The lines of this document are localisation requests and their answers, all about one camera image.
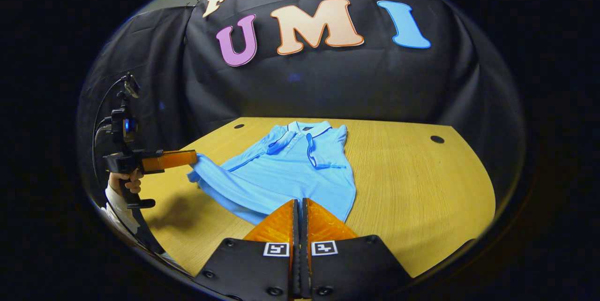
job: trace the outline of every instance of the black cloth backdrop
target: black cloth backdrop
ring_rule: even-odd
[[[443,124],[486,167],[497,206],[516,184],[525,156],[525,120],[512,75],[489,39],[452,4],[391,0],[412,7],[429,49],[392,42],[396,29],[378,0],[349,0],[364,44],[330,47],[325,32],[318,47],[305,43],[300,53],[280,56],[279,25],[270,13],[296,5],[313,15],[322,0],[225,0],[206,18],[206,0],[199,1],[128,19],[90,69],[77,115],[77,153],[98,205],[105,203],[107,180],[101,156],[115,149],[100,136],[99,190],[90,162],[94,117],[107,89],[128,71],[142,88],[141,98],[131,102],[142,129],[135,147],[177,150],[242,116]],[[242,51],[237,21],[250,14],[256,14],[258,51],[248,64],[233,68],[221,57],[216,33],[233,26],[233,47]],[[118,106],[117,91],[109,94],[100,118]]]

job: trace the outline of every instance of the shirt collar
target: shirt collar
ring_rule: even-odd
[[[295,132],[297,134],[303,134],[305,136],[311,134],[313,138],[323,134],[323,132],[329,130],[330,128],[331,124],[328,121],[323,121],[321,123],[302,123],[293,121],[287,125],[288,131]]]

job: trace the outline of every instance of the wooden table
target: wooden table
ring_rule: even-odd
[[[198,139],[195,149],[216,164],[242,153],[278,124],[327,120],[345,124],[345,155],[354,171],[356,200],[346,221],[358,235],[379,235],[398,261],[417,276],[478,237],[495,213],[486,169],[450,126],[339,119],[240,118]],[[435,143],[431,136],[444,143]],[[225,237],[242,239],[252,228],[189,183],[189,166],[142,180],[142,210],[165,250],[196,275]]]

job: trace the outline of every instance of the orange letter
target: orange letter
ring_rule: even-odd
[[[318,47],[327,26],[330,35],[325,43],[332,47],[358,46],[365,39],[356,33],[352,19],[348,13],[349,0],[322,0],[311,17],[296,6],[285,6],[270,14],[279,20],[281,46],[277,48],[279,55],[298,53],[304,45],[296,40],[296,32],[311,47]]]
[[[217,2],[223,1],[224,0],[208,0],[206,2],[206,11],[202,15],[202,17],[207,17],[208,15],[212,14],[213,11],[219,9],[219,5],[217,4]]]

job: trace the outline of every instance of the screw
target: screw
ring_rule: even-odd
[[[369,235],[367,237],[367,243],[374,243],[377,242],[377,235]]]
[[[333,291],[334,291],[334,290],[333,290],[333,288],[331,288],[331,287],[323,287],[323,286],[322,286],[322,287],[319,287],[319,288],[317,288],[317,294],[318,294],[318,295],[321,295],[321,296],[326,296],[326,295],[329,295],[329,294],[331,294]]]
[[[206,276],[208,279],[212,279],[215,277],[215,273],[212,273],[211,271],[203,271],[202,275]]]
[[[273,296],[279,296],[283,294],[283,290],[281,290],[281,288],[276,288],[276,287],[270,287],[266,290],[267,293],[269,293],[269,295],[273,295]]]

